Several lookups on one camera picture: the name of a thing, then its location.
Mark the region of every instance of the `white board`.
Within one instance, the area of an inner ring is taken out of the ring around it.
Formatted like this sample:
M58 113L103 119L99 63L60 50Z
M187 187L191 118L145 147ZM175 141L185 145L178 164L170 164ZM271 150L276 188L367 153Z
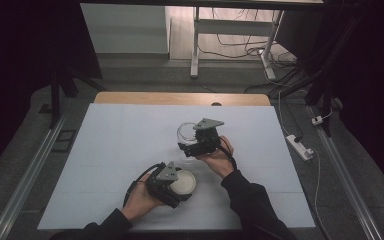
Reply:
M240 229L221 178L178 148L179 125L202 118L225 122L217 131L235 148L238 169L266 187L286 226L315 226L273 107L91 104L38 229L100 224L121 208L133 180L170 161L195 175L193 196L176 209L157 207L133 230Z

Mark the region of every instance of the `hand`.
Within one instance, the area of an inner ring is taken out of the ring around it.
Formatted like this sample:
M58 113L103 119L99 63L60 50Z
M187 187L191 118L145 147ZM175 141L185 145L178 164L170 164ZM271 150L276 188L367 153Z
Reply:
M130 193L126 205L121 210L121 212L130 222L143 217L153 208L164 205L164 203L162 203L160 200L148 194L145 181L149 175L150 174L146 174L140 179L140 181L136 184L135 188L133 188L132 192Z
M233 155L233 147L230 145L229 140L225 136L220 136L221 146ZM204 161L213 172L219 175L221 178L225 178L231 172L233 172L232 162L227 158L220 149L209 153L195 157L198 160Z

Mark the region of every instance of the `white power strip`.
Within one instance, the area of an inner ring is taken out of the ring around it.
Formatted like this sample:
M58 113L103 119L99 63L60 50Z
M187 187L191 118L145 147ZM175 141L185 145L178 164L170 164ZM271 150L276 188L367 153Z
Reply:
M286 137L286 140L288 140L288 143L295 149L295 151L302 158L302 160L307 161L313 158L313 153L314 153L313 149L305 148L301 142L299 141L295 142L295 139L296 137L294 135L289 135Z

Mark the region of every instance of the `black sweater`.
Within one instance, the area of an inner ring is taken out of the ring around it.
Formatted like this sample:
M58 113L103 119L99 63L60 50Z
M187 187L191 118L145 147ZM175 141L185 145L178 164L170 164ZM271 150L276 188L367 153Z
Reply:
M230 208L241 219L244 239L296 239L277 218L263 186L248 182L239 170L226 176L221 186L229 194ZM58 233L51 240L120 239L132 226L121 211L115 209L101 225L89 223L80 231Z

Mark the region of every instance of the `white round disc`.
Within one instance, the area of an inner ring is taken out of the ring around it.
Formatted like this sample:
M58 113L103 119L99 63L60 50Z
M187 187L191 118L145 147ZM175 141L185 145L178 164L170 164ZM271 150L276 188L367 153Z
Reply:
M173 192L184 195L192 193L196 186L196 179L194 175L185 170L177 171L178 180L170 185Z

